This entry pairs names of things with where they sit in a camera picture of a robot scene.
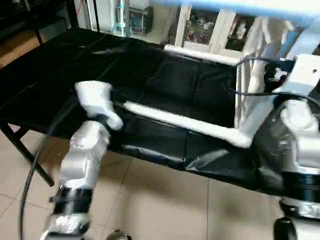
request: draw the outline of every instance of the wall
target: wall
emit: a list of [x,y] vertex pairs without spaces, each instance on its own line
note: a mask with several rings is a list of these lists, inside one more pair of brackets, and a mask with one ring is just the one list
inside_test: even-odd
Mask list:
[[[74,0],[75,8],[78,9],[81,0]],[[91,15],[91,23],[93,29],[97,28],[94,1],[87,0]],[[118,6],[119,0],[96,0],[98,9],[98,19],[100,29],[105,32],[110,32],[116,22],[116,7]],[[82,5],[81,10],[78,14],[78,22],[81,28],[88,28],[85,16],[85,4]]]

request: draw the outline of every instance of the black plastic sheet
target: black plastic sheet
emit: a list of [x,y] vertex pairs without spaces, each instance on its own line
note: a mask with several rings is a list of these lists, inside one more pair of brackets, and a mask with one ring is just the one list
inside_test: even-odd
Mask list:
[[[76,28],[15,60],[0,71],[0,121],[45,133],[74,84],[98,80],[112,96],[171,113],[232,127],[232,67],[174,56],[160,45]],[[247,189],[281,194],[281,179],[257,151],[138,117],[115,107],[124,121],[110,149],[156,164]],[[80,106],[55,134],[69,138],[86,120]]]

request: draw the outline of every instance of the white frame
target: white frame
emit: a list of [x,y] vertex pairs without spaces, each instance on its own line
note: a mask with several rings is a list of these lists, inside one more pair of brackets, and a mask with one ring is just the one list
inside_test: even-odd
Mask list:
[[190,19],[191,9],[192,6],[190,5],[181,7],[174,43],[176,47],[183,46],[183,48],[188,50],[223,55],[230,58],[241,58],[243,56],[243,52],[225,49],[230,28],[236,17],[236,13],[230,10],[221,9],[219,11],[208,45],[184,41],[186,23]]
[[204,52],[204,53],[213,53],[213,48],[216,46],[217,36],[224,28],[225,20],[230,14],[230,11],[220,10],[218,17],[215,21],[213,32],[209,41],[209,44],[201,44],[196,42],[184,41],[185,30],[187,21],[190,19],[192,6],[182,6],[179,15],[179,22],[176,30],[176,37],[174,45],[176,47],[182,47],[189,50]]

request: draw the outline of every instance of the beige floor tile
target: beige floor tile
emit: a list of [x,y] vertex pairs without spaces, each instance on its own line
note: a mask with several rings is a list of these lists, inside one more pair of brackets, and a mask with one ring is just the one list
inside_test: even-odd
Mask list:
[[273,240],[270,196],[211,179],[208,201],[208,240]]
[[[60,176],[60,164],[68,149],[69,142],[67,140],[60,140],[46,158],[43,165],[53,175],[56,185],[49,187],[40,176],[35,175],[27,199],[29,203],[48,209],[53,207],[53,204],[49,203],[49,198],[56,194]],[[130,157],[113,152],[108,152],[103,158],[90,208],[94,224],[105,225],[120,191],[121,183],[129,167],[130,160]]]
[[85,236],[91,240],[100,240],[103,233],[103,226],[92,224]]
[[[14,200],[10,207],[0,218],[1,239],[18,240],[18,215],[20,212],[20,201]],[[48,210],[27,203],[24,215],[25,240],[38,240],[44,232],[45,222],[49,215]],[[92,225],[86,236],[99,240],[103,234],[104,227]]]
[[0,195],[0,217],[13,201],[13,198]]
[[[41,139],[40,133],[29,131],[22,138],[22,142],[31,152],[34,152]],[[54,144],[55,139],[49,141],[44,156],[51,151]],[[30,165],[2,131],[0,131],[0,154],[0,194],[15,198],[26,181]]]
[[[112,232],[114,232],[115,230],[117,229],[111,229],[111,228],[108,228],[108,227],[105,227],[104,228],[104,231],[103,231],[103,235],[102,237],[100,238],[100,240],[107,240],[107,237],[109,236],[109,234],[111,234]],[[137,236],[137,235],[132,235],[130,233],[127,233],[130,237],[132,237],[132,240],[148,240],[147,238],[145,237],[142,237],[142,236]]]
[[204,240],[208,179],[133,159],[106,226],[151,240]]

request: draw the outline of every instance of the white rod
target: white rod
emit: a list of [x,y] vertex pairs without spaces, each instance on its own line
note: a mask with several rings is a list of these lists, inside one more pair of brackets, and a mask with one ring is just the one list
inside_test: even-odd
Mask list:
[[236,13],[293,21],[303,27],[320,19],[316,0],[154,0],[167,5],[191,5],[206,10],[232,10]]
[[230,66],[236,65],[240,61],[239,58],[190,50],[190,49],[182,48],[179,46],[173,46],[170,44],[165,45],[164,50],[166,52],[172,52],[172,53],[176,53],[176,54],[180,54],[180,55],[184,55],[184,56],[188,56],[196,59],[203,59],[210,62],[225,64]]
[[173,114],[127,101],[123,105],[129,112],[139,116],[147,117],[173,126],[188,129],[210,137],[219,138],[239,148],[249,148],[252,140],[235,128],[214,125],[204,121],[192,119],[186,116]]

